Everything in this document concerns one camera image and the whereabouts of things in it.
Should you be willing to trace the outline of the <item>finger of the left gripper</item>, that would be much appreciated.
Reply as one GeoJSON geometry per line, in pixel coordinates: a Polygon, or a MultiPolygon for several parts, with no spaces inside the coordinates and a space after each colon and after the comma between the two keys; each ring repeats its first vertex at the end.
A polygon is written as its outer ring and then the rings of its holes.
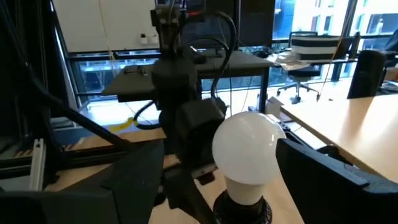
{"type": "Polygon", "coordinates": [[[215,215],[195,185],[190,172],[170,169],[164,172],[163,192],[170,209],[180,209],[201,224],[217,224],[215,215]]]}

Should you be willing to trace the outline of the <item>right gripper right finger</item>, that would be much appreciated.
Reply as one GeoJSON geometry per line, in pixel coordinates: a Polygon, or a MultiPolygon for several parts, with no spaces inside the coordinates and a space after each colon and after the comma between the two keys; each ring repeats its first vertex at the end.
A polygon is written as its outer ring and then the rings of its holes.
{"type": "Polygon", "coordinates": [[[275,154],[305,223],[397,223],[397,183],[289,139],[275,154]]]}

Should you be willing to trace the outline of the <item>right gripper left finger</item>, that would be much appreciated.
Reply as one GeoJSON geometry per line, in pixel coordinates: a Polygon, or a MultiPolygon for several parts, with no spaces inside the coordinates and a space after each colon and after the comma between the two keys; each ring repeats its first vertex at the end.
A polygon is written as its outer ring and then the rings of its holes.
{"type": "Polygon", "coordinates": [[[164,147],[155,141],[55,192],[1,193],[1,223],[147,223],[164,147]]]}

